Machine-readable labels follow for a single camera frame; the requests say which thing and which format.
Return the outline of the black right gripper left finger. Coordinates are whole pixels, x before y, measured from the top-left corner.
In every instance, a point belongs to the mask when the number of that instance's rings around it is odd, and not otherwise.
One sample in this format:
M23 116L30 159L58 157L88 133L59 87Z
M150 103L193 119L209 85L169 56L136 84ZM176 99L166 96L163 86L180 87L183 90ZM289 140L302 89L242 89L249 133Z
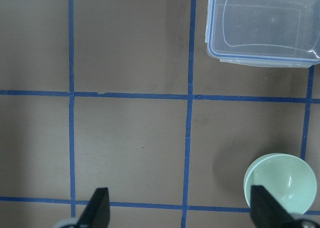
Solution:
M107 187L97 188L79 217L76 227L107 228L110 218L109 189Z

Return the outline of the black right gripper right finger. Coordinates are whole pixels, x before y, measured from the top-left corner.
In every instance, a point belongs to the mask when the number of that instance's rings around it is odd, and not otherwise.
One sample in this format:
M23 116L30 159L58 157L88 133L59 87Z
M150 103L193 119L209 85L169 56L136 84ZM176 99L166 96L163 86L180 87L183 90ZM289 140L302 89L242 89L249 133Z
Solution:
M250 188L250 217L255 227L295 227L295 219L262 185Z

